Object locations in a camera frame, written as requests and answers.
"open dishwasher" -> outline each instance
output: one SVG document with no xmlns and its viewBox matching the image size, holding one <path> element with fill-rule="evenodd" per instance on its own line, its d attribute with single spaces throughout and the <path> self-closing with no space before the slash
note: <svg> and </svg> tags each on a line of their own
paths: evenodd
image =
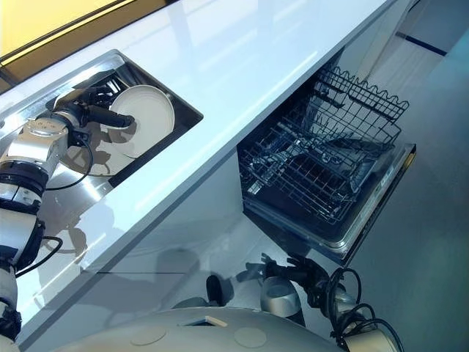
<svg viewBox="0 0 469 352">
<path fill-rule="evenodd" d="M 246 215 L 347 265 L 415 156 L 408 106 L 326 64 L 238 145 Z"/>
</svg>

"stainless steel sink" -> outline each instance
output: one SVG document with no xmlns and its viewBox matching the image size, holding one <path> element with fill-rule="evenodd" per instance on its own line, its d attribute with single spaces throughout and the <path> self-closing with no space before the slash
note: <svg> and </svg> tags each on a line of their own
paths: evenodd
<svg viewBox="0 0 469 352">
<path fill-rule="evenodd" d="M 135 63 L 118 51 L 110 51 L 40 90 L 17 106 L 3 111 L 0 114 L 0 153 L 18 135 L 27 120 L 35 119 L 40 114 L 46 113 L 48 109 L 52 109 L 57 96 L 73 89 L 103 84 L 112 89 L 113 99 L 126 88 L 137 84 L 149 84 L 157 87 L 166 94 L 174 107 L 175 124 L 173 132 L 166 138 L 154 144 L 136 159 L 125 158 L 123 159 L 125 162 L 121 160 L 118 166 L 112 168 L 115 172 L 109 176 L 88 176 L 72 188 L 44 193 L 43 204 L 38 216 L 45 221 L 46 235 L 57 235 L 61 231 L 68 231 L 77 255 L 86 246 L 85 243 L 80 244 L 80 230 L 75 228 L 80 215 L 203 118 L 202 114 Z M 110 160 L 106 155 L 104 156 L 104 158 L 96 159 Z M 85 172 L 86 163 L 81 168 L 80 165 L 74 165 L 70 168 L 65 166 L 66 164 L 70 165 L 70 160 L 67 158 L 70 158 L 70 155 L 64 158 L 63 163 L 57 167 L 48 184 L 49 187 L 72 183 Z"/>
</svg>

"black cable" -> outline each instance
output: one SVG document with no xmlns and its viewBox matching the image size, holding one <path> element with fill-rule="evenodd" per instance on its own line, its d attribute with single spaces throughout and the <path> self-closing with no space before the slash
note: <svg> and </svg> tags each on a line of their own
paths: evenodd
<svg viewBox="0 0 469 352">
<path fill-rule="evenodd" d="M 70 188 L 70 187 L 73 187 L 74 185 L 78 185 L 81 181 L 84 180 L 84 178 L 86 176 L 89 175 L 89 173 L 91 172 L 91 168 L 93 167 L 93 163 L 95 162 L 94 158 L 93 158 L 93 152 L 91 150 L 91 147 L 89 146 L 88 142 L 86 142 L 85 140 L 81 140 L 81 142 L 84 144 L 84 146 L 87 148 L 88 150 L 88 154 L 89 154 L 89 163 L 88 163 L 88 168 L 86 169 L 86 172 L 84 173 L 83 176 L 81 176 L 77 181 L 75 181 L 74 183 L 71 183 L 70 185 L 66 185 L 66 186 L 61 186 L 61 187 L 52 187 L 52 188 L 46 188 L 45 190 L 46 191 L 59 191 L 61 189 L 66 189 L 66 188 Z"/>
<path fill-rule="evenodd" d="M 364 321 L 363 323 L 358 324 L 355 328 L 350 330 L 350 332 L 346 333 L 345 337 L 355 335 L 358 332 L 360 332 L 362 328 L 364 328 L 368 325 L 372 325 L 372 324 L 384 325 L 390 331 L 390 333 L 393 335 L 393 338 L 396 341 L 397 348 L 399 349 L 399 351 L 404 352 L 404 346 L 402 345 L 401 339 L 399 339 L 399 335 L 397 334 L 396 330 L 394 330 L 394 328 L 391 326 L 391 324 L 388 323 L 384 319 L 380 319 L 380 318 L 368 319 L 367 321 Z"/>
<path fill-rule="evenodd" d="M 355 319 L 355 321 L 357 320 L 357 316 L 355 315 L 355 313 L 361 309 L 361 308 L 368 308 L 368 310 L 370 311 L 371 315 L 372 315 L 372 318 L 375 319 L 376 318 L 376 315 L 374 313 L 374 309 L 372 306 L 370 306 L 369 304 L 367 303 L 360 303 L 360 304 L 357 304 L 355 307 L 353 307 L 351 310 L 349 310 L 348 312 L 344 313 L 340 318 L 339 318 L 339 321 L 338 321 L 338 324 L 339 324 L 339 330 L 337 331 L 337 336 L 338 337 L 342 337 L 343 334 L 344 334 L 344 330 L 352 323 L 352 319 Z"/>
<path fill-rule="evenodd" d="M 337 323 L 335 299 L 337 285 L 339 284 L 340 280 L 342 279 L 345 273 L 352 273 L 355 276 L 358 285 L 358 293 L 355 303 L 359 304 L 361 300 L 361 279 L 358 273 L 350 268 L 338 268 L 337 270 L 335 270 L 332 276 L 330 277 L 330 281 L 326 288 L 326 307 L 328 308 L 329 320 L 330 324 L 332 325 L 333 335 L 335 335 L 337 338 L 340 338 L 341 331 Z"/>
<path fill-rule="evenodd" d="M 336 291 L 337 291 L 337 286 L 339 285 L 339 282 L 341 279 L 343 279 L 343 275 L 345 273 L 352 273 L 356 280 L 357 280 L 357 285 L 358 285 L 358 294 L 357 298 L 355 300 L 357 306 L 353 307 L 350 311 L 345 312 L 339 320 L 337 320 L 337 311 L 336 311 L 336 305 L 335 305 L 335 299 L 336 299 Z M 348 336 L 352 336 L 354 334 L 360 333 L 361 329 L 372 325 L 372 324 L 382 324 L 384 325 L 390 333 L 393 335 L 394 340 L 396 341 L 397 348 L 399 349 L 399 352 L 404 352 L 404 346 L 402 345 L 402 342 L 399 338 L 399 335 L 396 333 L 396 331 L 393 329 L 391 324 L 389 324 L 387 321 L 376 318 L 376 315 L 374 313 L 374 309 L 372 306 L 366 303 L 360 303 L 361 300 L 361 279 L 358 273 L 350 268 L 339 268 L 336 271 L 333 272 L 332 276 L 330 277 L 330 281 L 326 287 L 326 307 L 328 309 L 328 315 L 330 319 L 330 323 L 332 324 L 333 331 L 331 332 L 331 336 L 335 337 L 337 345 L 341 348 L 346 348 L 346 343 L 344 338 Z M 361 308 L 367 308 L 371 315 L 371 319 L 365 319 L 362 315 L 356 315 L 356 312 L 361 309 Z M 344 334 L 344 330 L 351 324 L 351 323 L 360 323 L 355 326 L 352 330 L 350 330 L 348 333 Z"/>
<path fill-rule="evenodd" d="M 52 240 L 52 241 L 57 241 L 57 246 L 52 249 L 52 251 L 47 254 L 43 259 L 41 259 L 39 262 L 37 262 L 36 264 L 34 265 L 30 265 L 28 268 L 16 273 L 16 278 L 20 277 L 20 276 L 23 276 L 24 274 L 27 274 L 28 272 L 40 267 L 42 264 L 44 264 L 45 262 L 47 262 L 54 254 L 56 254 L 62 247 L 62 245 L 64 244 L 64 241 L 61 239 L 61 238 L 58 238 L 58 237 L 53 237 L 53 236 L 43 236 L 43 240 Z"/>
</svg>

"wire rack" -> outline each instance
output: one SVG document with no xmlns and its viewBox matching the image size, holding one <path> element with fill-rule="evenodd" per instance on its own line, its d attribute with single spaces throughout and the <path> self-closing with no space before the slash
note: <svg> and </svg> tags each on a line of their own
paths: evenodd
<svg viewBox="0 0 469 352">
<path fill-rule="evenodd" d="M 379 157 L 394 147 L 407 101 L 338 67 L 240 145 L 243 192 L 281 192 L 329 224 L 344 218 Z"/>
</svg>

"kitchen counter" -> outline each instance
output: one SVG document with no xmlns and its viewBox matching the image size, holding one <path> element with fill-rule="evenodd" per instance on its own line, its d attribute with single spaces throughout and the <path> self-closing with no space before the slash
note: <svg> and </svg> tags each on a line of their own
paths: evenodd
<svg viewBox="0 0 469 352">
<path fill-rule="evenodd" d="M 392 3 L 179 1 L 4 93 L 2 111 L 117 49 L 204 115 L 81 215 L 75 228 L 85 235 L 86 250 L 78 258 L 66 251 L 18 280 L 21 340 L 59 314 L 43 308 L 48 302 L 73 299 L 89 278 L 83 270 L 110 268 L 120 252 L 141 240 L 146 228 L 161 221 L 247 133 Z"/>
</svg>

